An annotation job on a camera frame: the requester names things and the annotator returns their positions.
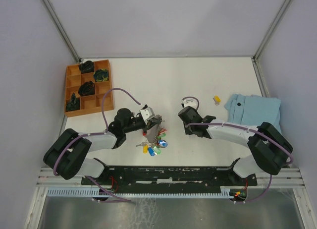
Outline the bunch of coloured key tags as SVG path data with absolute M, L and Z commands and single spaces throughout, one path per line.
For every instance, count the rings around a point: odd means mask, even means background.
M 167 129 L 161 126 L 156 141 L 153 143 L 149 143 L 145 136 L 142 134 L 145 139 L 141 143 L 137 144 L 136 147 L 142 147 L 142 152 L 144 154 L 149 154 L 150 156 L 160 155 L 161 150 L 165 149 L 168 146 L 168 142 L 165 139 L 166 132 Z

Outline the yellow key tag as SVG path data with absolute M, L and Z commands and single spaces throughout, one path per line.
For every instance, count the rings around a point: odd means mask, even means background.
M 221 99 L 218 96 L 214 96 L 213 100 L 214 100 L 214 104 L 216 106 L 218 106 L 221 103 Z

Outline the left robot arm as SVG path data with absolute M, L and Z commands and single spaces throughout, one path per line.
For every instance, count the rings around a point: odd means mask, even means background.
M 91 176 L 98 184 L 109 180 L 106 165 L 99 160 L 88 159 L 90 151 L 116 149 L 126 140 L 127 133 L 142 130 L 148 141 L 155 137 L 162 117 L 154 114 L 153 109 L 145 106 L 134 115 L 129 109 L 117 111 L 114 121 L 106 131 L 79 134 L 66 129 L 45 153 L 44 163 L 53 169 L 56 176 L 69 180 L 76 175 Z

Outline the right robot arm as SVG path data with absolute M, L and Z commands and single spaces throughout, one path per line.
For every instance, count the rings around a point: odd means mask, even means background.
M 293 162 L 293 148 L 283 135 L 270 123 L 246 126 L 225 122 L 214 116 L 201 117 L 190 106 L 184 107 L 178 116 L 183 121 L 185 132 L 200 138 L 219 139 L 248 148 L 250 155 L 238 158 L 227 173 L 231 184 L 239 185 L 246 177 L 265 172 L 278 175 L 280 170 Z

